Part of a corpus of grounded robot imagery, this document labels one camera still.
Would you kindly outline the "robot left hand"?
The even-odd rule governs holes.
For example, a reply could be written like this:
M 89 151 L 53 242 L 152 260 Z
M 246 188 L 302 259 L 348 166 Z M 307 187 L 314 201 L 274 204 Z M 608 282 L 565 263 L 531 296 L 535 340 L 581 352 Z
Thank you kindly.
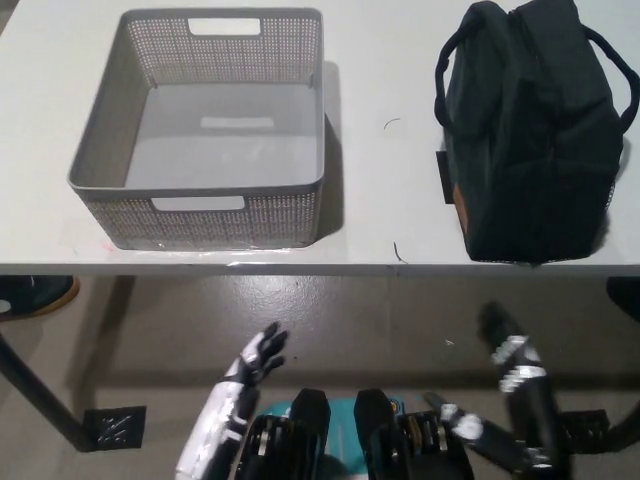
M 273 322 L 256 334 L 212 388 L 175 467 L 177 479 L 226 479 L 260 397 L 259 384 L 285 362 L 288 332 Z

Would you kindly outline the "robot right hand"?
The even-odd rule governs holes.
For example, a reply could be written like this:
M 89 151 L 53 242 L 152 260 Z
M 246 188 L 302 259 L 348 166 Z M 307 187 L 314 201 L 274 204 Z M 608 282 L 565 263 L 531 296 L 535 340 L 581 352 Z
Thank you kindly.
M 549 376 L 530 337 L 497 302 L 485 304 L 478 334 L 498 372 L 512 429 L 441 395 L 425 400 L 448 433 L 514 479 L 570 479 L 572 462 Z

